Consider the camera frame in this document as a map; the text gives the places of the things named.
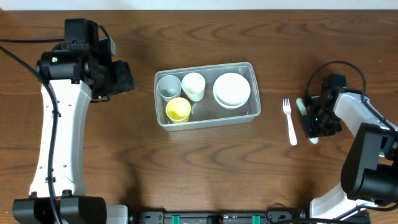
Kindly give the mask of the white plastic bowl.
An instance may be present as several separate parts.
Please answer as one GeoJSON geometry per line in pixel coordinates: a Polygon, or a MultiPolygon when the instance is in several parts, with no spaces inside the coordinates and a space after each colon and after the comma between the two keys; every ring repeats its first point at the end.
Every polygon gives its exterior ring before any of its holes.
{"type": "Polygon", "coordinates": [[[247,102],[251,94],[249,82],[238,73],[225,73],[213,85],[216,102],[227,110],[234,110],[247,102]]]}

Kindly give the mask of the grey plastic cup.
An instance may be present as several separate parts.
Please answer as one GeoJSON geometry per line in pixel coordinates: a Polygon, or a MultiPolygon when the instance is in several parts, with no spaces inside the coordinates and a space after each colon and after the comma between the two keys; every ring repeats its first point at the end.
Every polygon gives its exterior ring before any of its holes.
{"type": "Polygon", "coordinates": [[[182,83],[180,79],[173,75],[162,77],[157,84],[157,91],[166,102],[180,97],[181,89],[182,83]]]}

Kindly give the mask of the white plastic cup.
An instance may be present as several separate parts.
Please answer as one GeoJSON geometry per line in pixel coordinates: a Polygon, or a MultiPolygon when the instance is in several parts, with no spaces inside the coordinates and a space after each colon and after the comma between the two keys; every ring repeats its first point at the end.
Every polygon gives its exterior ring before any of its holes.
{"type": "Polygon", "coordinates": [[[205,78],[196,72],[188,73],[182,80],[182,89],[191,101],[203,99],[205,94],[205,78]]]}

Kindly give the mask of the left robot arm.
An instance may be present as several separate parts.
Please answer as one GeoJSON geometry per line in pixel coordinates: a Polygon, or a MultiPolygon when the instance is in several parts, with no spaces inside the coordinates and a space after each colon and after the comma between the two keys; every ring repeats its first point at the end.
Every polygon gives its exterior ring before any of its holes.
{"type": "Polygon", "coordinates": [[[63,42],[44,52],[34,73],[42,88],[44,118],[39,161],[26,199],[16,199],[19,223],[132,223],[126,205],[107,205],[86,194],[85,119],[90,103],[134,89],[129,64],[115,60],[112,38],[88,19],[66,19],[63,42]]]}

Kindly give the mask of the yellow plastic cup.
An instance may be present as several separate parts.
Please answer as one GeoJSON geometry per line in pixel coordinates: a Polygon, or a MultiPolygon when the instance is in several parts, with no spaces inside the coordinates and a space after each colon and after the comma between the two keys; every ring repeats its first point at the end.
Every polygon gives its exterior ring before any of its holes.
{"type": "Polygon", "coordinates": [[[170,100],[165,108],[168,118],[174,123],[186,123],[191,113],[190,102],[182,97],[170,100]]]}

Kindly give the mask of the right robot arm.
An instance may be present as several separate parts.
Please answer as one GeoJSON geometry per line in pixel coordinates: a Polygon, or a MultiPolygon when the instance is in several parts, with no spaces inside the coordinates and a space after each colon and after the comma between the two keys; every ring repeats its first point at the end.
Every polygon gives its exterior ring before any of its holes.
{"type": "Polygon", "coordinates": [[[310,203],[310,217],[347,220],[369,208],[392,209],[397,203],[397,126],[381,118],[359,90],[349,90],[343,75],[322,81],[319,96],[304,100],[306,137],[332,136],[345,124],[354,141],[340,183],[310,203]]]}

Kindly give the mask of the mint green plastic spoon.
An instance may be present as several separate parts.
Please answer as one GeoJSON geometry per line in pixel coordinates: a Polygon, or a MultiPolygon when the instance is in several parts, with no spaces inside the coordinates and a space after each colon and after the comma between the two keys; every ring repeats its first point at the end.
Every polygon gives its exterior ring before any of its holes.
{"type": "MultiPolygon", "coordinates": [[[[304,105],[304,101],[303,101],[302,98],[297,98],[297,99],[296,99],[296,105],[297,105],[297,108],[299,109],[300,114],[302,115],[302,117],[304,117],[305,115],[307,115],[307,109],[306,109],[306,107],[305,107],[305,105],[304,105]]],[[[310,142],[311,142],[312,144],[317,144],[319,138],[318,138],[318,137],[316,137],[316,138],[310,138],[309,140],[310,140],[310,142]]]]}

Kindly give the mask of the pink plastic fork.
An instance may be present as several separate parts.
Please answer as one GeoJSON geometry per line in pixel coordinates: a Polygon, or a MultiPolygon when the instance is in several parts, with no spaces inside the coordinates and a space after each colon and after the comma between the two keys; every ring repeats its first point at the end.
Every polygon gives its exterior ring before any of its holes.
{"type": "Polygon", "coordinates": [[[288,98],[284,98],[282,101],[282,109],[283,112],[286,115],[287,118],[287,126],[288,126],[288,132],[289,132],[289,142],[292,146],[297,145],[297,136],[295,133],[293,121],[292,121],[292,116],[291,116],[291,106],[290,106],[290,100],[288,98]]]}

